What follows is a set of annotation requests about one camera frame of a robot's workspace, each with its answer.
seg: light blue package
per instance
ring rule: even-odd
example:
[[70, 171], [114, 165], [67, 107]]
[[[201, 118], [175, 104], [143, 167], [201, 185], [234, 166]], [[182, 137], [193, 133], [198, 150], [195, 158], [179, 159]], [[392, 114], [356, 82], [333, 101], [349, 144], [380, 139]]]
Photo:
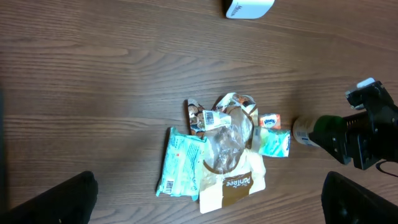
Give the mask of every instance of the light blue package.
[[192, 196], [192, 200], [198, 200], [206, 144], [206, 137], [202, 140], [171, 128], [156, 196], [163, 192], [173, 197]]
[[290, 149], [290, 130], [255, 127], [252, 149], [269, 157], [288, 157]]

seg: wood grain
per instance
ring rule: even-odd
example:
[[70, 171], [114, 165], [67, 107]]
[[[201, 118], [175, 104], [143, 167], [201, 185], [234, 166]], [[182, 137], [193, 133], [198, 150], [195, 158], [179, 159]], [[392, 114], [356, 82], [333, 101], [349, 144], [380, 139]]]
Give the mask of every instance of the wood grain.
[[[183, 101], [253, 96], [290, 128], [302, 114], [352, 114], [344, 92], [374, 77], [398, 99], [398, 1], [278, 0], [229, 20], [211, 0], [0, 0], [0, 84], [10, 207], [92, 170], [91, 223], [324, 223], [337, 171], [398, 204], [398, 182], [292, 142], [264, 158], [267, 188], [201, 215], [155, 196], [166, 129], [187, 133]], [[397, 170], [397, 164], [385, 164]]]

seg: black object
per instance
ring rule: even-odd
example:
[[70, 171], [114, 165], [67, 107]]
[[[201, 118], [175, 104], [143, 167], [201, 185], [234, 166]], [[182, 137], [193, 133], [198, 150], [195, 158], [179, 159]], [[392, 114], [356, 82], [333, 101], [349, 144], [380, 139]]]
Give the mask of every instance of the black object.
[[0, 223], [87, 224], [97, 194], [93, 173], [85, 171], [0, 215]]
[[398, 107], [381, 84], [346, 92], [352, 108], [365, 112], [345, 117], [342, 131], [315, 131], [310, 139], [342, 164], [367, 169], [380, 159], [398, 162]]
[[337, 172], [323, 184], [326, 224], [398, 223], [398, 207]]

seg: black cable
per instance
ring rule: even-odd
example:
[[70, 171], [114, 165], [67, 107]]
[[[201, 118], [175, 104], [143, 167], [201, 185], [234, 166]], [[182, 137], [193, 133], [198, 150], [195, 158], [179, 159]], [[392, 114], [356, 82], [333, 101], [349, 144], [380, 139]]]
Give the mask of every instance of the black cable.
[[385, 163], [385, 162], [391, 162], [391, 161], [382, 161], [382, 162], [378, 162], [378, 163], [376, 164], [376, 168], [377, 168], [380, 172], [382, 172], [382, 173], [391, 175], [391, 176], [393, 176], [393, 177], [398, 177], [398, 175], [391, 174], [391, 173], [386, 172], [386, 171], [384, 171], [384, 170], [381, 169], [381, 164], [383, 164], [383, 163]]

